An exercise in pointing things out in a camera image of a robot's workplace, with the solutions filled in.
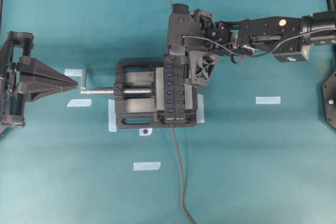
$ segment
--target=metal bracket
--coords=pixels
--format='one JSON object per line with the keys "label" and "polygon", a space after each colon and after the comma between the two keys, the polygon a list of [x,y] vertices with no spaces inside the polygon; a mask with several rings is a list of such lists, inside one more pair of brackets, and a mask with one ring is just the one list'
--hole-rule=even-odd
{"label": "metal bracket", "polygon": [[325,119],[336,130],[336,71],[322,86]]}

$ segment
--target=teal tabletop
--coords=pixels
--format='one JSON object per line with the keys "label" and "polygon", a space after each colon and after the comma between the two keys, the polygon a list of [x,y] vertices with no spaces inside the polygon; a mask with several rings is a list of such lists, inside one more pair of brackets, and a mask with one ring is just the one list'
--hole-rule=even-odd
{"label": "teal tabletop", "polygon": [[[326,0],[173,1],[232,21],[327,10]],[[88,87],[107,87],[119,61],[163,58],[169,14],[168,0],[4,0],[0,39],[31,32],[32,57],[59,72],[86,68]],[[205,123],[176,129],[197,223],[336,223],[336,131],[321,94],[333,53],[312,47],[310,56],[221,58],[199,89]],[[281,103],[256,105],[259,96]],[[67,107],[83,98],[92,105]],[[109,99],[78,88],[26,104],[26,127],[0,139],[0,223],[188,223],[170,130],[109,132]],[[135,172],[134,162],[161,166]]]}

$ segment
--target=metal rod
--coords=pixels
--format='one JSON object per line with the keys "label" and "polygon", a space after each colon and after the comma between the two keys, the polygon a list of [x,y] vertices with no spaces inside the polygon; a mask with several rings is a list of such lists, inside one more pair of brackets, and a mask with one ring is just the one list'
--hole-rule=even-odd
{"label": "metal rod", "polygon": [[[81,89],[81,94],[113,94],[113,89]],[[151,94],[151,88],[125,88],[124,94]]]}
{"label": "metal rod", "polygon": [[[86,69],[82,69],[82,86],[81,94],[113,94],[113,88],[102,89],[86,89]],[[152,89],[148,87],[125,88],[124,94],[151,94]]]}
{"label": "metal rod", "polygon": [[82,69],[82,87],[80,89],[86,89],[86,69]]}
{"label": "metal rod", "polygon": [[113,94],[113,89],[81,89],[81,94]]}

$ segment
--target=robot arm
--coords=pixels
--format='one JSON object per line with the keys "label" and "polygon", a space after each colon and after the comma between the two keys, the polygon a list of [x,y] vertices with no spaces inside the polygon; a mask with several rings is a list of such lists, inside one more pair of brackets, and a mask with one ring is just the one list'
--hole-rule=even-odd
{"label": "robot arm", "polygon": [[[280,62],[306,61],[310,46],[336,44],[336,12],[302,18],[268,17],[240,22],[213,21],[209,12],[175,4],[168,31],[167,64],[183,65],[184,83],[207,85],[219,56],[233,63],[272,52]],[[257,50],[265,51],[254,55]],[[236,62],[234,56],[241,56]]]}

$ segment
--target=tape strip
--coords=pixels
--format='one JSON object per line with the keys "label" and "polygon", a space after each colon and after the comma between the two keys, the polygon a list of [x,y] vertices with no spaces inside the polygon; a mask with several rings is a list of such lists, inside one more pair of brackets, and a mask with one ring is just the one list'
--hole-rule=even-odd
{"label": "tape strip", "polygon": [[117,124],[115,117],[115,102],[114,100],[109,100],[109,132],[117,132]]}
{"label": "tape strip", "polygon": [[204,97],[202,94],[197,94],[197,105],[198,105],[198,109],[196,112],[197,123],[205,123]]}
{"label": "tape strip", "polygon": [[91,99],[73,99],[70,100],[67,107],[90,107],[91,105]]}
{"label": "tape strip", "polygon": [[66,69],[64,70],[64,75],[66,76],[82,76],[81,69]]}
{"label": "tape strip", "polygon": [[256,105],[280,104],[281,97],[256,97]]}
{"label": "tape strip", "polygon": [[139,162],[133,163],[133,170],[159,170],[161,162]]}

